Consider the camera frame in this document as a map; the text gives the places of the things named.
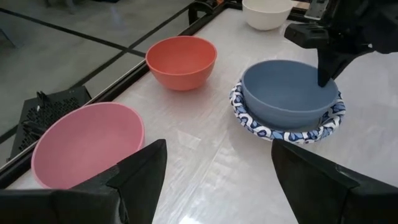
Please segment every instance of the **bowl rim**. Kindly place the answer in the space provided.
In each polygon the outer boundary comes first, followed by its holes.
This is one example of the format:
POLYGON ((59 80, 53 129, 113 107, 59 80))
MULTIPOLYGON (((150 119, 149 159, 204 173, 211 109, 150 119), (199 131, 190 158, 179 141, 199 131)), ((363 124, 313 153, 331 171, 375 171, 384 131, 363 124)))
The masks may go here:
POLYGON ((83 109, 85 109, 85 108, 87 108, 87 107, 94 107, 94 106, 99 106, 99 105, 116 105, 116 106, 122 106, 122 107, 124 107, 124 108, 127 108, 127 109, 131 110, 135 115, 137 115, 138 120, 139 120, 139 122, 140 122, 140 124, 141 124, 141 131, 142 131, 142 132, 141 132, 141 133, 142 133, 142 134, 141 134, 141 139, 140 139, 140 141, 139 141, 139 146, 138 146, 139 149, 138 149, 138 151, 141 150, 142 146, 144 145, 145 127, 144 127, 144 122, 143 122, 141 116, 139 115, 139 113, 138 113, 136 110, 134 110, 134 109, 132 109, 132 108, 130 108, 130 107, 128 107, 128 106, 125 106, 125 105, 123 105, 123 104, 121 104, 121 103, 117 103, 117 102, 93 103, 93 104, 91 104, 91 105, 82 106, 82 107, 80 107, 80 108, 78 108, 78 109, 76 109, 76 110, 74 110, 74 111, 72 111, 72 112, 66 114, 65 116, 63 116, 62 118, 60 118, 58 121, 56 121, 55 123, 53 123, 53 125, 51 125, 51 127, 49 127, 48 130, 46 130, 46 132, 44 132, 44 134, 42 135, 42 137, 40 137, 39 141, 37 142, 37 144, 36 144, 36 146, 35 146, 35 149, 33 150, 32 159, 30 160, 30 166, 31 166, 31 169, 32 169, 32 174, 33 174, 33 177, 34 177, 34 179, 36 180, 36 182, 37 182, 38 184, 40 184, 44 189, 52 189, 52 187, 50 187, 50 186, 48 186, 47 184, 43 183, 43 182, 39 179, 39 177, 38 177, 38 175, 37 175, 37 173, 36 173, 34 161, 35 161, 36 154, 37 154, 37 148, 40 146, 40 143, 43 141, 44 137, 45 137, 46 135, 48 135, 48 133, 49 133, 58 123, 60 123, 62 120, 64 120, 66 117, 70 116, 71 114, 78 113, 80 110, 83 110, 83 109))
MULTIPOLYGON (((247 86, 246 86, 246 84, 245 84, 245 82, 244 82, 244 77, 246 76, 246 74, 248 73, 248 70, 249 70, 250 68, 252 68, 252 67, 254 67, 254 66, 256 66, 256 65, 259 65, 259 64, 261 64, 261 63, 267 63, 267 62, 280 62, 280 61, 282 61, 282 62, 300 63, 300 64, 303 64, 303 65, 306 65, 306 66, 310 66, 310 67, 315 68, 315 67, 312 66, 312 65, 309 65, 309 64, 306 64, 306 63, 303 63, 303 62, 299 62, 299 61, 294 61, 294 60, 276 59, 276 60, 265 60, 265 61, 261 61, 261 62, 255 63, 254 65, 251 65, 249 68, 247 68, 247 69, 244 71, 243 76, 242 76, 242 78, 241 78, 241 79, 242 79, 242 87, 243 87, 244 89, 248 90, 248 88, 247 88, 247 86)), ((335 100, 332 101, 331 103, 329 103, 329 104, 327 104, 327 105, 325 105, 325 106, 323 106, 323 107, 321 107, 321 108, 319 108, 319 109, 315 109, 315 110, 306 110, 306 111, 305 111, 305 110, 288 110, 288 109, 283 109, 283 108, 279 108, 279 107, 277 107, 277 106, 272 106, 272 105, 270 105, 270 104, 268 104, 268 103, 262 102, 262 101, 259 100, 257 97, 255 97, 250 91, 246 91, 246 94, 250 95, 253 99, 255 99, 257 102, 259 102, 261 105, 266 105, 266 106, 268 106, 268 107, 270 107, 270 108, 272 108, 272 109, 275 109, 275 110, 280 110, 280 111, 288 112, 288 113, 302 113, 302 114, 303 114, 303 113, 315 113, 315 112, 327 110, 329 107, 331 107, 331 106, 335 103, 336 99, 338 98, 338 87, 337 87, 335 81, 332 80, 332 79, 330 79, 329 82, 331 82, 332 85, 335 87, 335 92, 336 92, 336 93, 335 93, 335 100)))
POLYGON ((218 55, 217 49, 216 49, 216 47, 214 46, 214 44, 212 44, 210 41, 208 41, 208 40, 206 40, 206 39, 203 39, 203 38, 200 38, 200 37, 196 37, 196 36, 181 35, 181 36, 176 36, 176 37, 169 37, 169 38, 166 38, 166 39, 164 39, 164 40, 161 40, 161 41, 156 42, 156 43, 155 43, 154 45, 152 45, 152 46, 149 48, 149 50, 147 51, 147 53, 146 53, 146 55, 145 55, 145 61, 146 61, 146 63, 148 64, 148 66, 149 66, 149 68, 150 68, 151 70, 153 70, 153 71, 155 71, 155 72, 157 72, 157 73, 160 73, 160 74, 162 74, 162 75, 184 76, 184 75, 193 75, 193 74, 195 74, 195 73, 202 72, 202 71, 208 69, 209 67, 211 67, 211 66, 216 62, 217 55, 218 55), (151 51, 154 47, 156 47, 156 45, 158 45, 158 44, 160 44, 160 43, 163 43, 163 42, 166 42, 166 41, 169 41, 169 40, 172 40, 172 39, 181 39, 181 38, 188 38, 188 39, 191 39, 191 38, 192 38, 192 39, 198 39, 198 40, 202 40, 202 41, 206 42, 206 43, 209 44, 209 45, 213 48, 213 50, 214 50, 214 53, 215 53, 214 59, 213 59, 208 65, 206 65, 204 68, 201 68, 201 69, 196 70, 196 71, 193 71, 193 72, 187 72, 187 73, 167 73, 167 72, 162 72, 162 71, 160 71, 160 70, 154 68, 154 67, 149 63, 148 55, 150 54, 150 51, 151 51))
POLYGON ((245 7, 246 9, 250 9, 250 10, 252 10, 254 12, 261 12, 261 13, 268 13, 268 14, 279 14, 279 13, 291 11, 293 9, 293 6, 294 6, 293 1, 291 1, 291 0, 283 0, 283 1, 286 1, 286 2, 287 1, 290 2, 290 5, 291 5, 290 9, 286 9, 286 10, 278 11, 278 12, 275 12, 275 11, 274 12, 269 12, 269 11, 261 11, 261 10, 258 10, 258 9, 253 9, 253 8, 251 8, 251 7, 249 7, 249 6, 247 6, 245 4, 245 2, 247 2, 247 1, 250 1, 250 0, 243 0, 242 1, 242 6, 245 7))

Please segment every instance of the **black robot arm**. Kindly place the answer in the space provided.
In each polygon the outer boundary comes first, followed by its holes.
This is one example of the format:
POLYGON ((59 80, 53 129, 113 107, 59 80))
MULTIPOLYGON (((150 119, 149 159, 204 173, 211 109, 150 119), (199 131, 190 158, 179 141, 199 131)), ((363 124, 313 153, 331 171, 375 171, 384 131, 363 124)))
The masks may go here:
POLYGON ((318 84, 325 86, 357 57, 398 52, 398 0, 313 0, 309 24, 291 24, 285 37, 318 51, 318 84))

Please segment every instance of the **white bowl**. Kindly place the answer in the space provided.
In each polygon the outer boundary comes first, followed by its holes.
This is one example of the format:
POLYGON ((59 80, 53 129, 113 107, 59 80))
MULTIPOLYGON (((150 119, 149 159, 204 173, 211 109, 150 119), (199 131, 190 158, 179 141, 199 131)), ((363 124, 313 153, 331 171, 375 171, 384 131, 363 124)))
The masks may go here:
POLYGON ((291 0, 243 0, 246 22, 258 30, 271 30, 281 26, 293 8, 291 0))

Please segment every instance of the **pink bowl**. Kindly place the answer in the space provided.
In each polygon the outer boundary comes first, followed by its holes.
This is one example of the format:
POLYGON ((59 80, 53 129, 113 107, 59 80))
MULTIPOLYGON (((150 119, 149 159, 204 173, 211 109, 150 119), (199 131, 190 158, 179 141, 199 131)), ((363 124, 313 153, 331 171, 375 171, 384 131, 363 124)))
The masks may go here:
POLYGON ((32 171, 44 188, 69 189, 141 149, 144 123, 119 103, 77 109, 54 123, 33 152, 32 171))

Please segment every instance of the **blue bowl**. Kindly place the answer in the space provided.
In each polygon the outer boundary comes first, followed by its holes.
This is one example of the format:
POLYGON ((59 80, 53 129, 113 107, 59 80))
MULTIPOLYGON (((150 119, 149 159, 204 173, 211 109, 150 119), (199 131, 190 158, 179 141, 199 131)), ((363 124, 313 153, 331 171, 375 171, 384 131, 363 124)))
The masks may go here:
POLYGON ((311 126, 338 97, 336 83, 318 86, 318 70, 289 60, 269 60, 248 68, 242 78, 250 112, 279 129, 311 126))

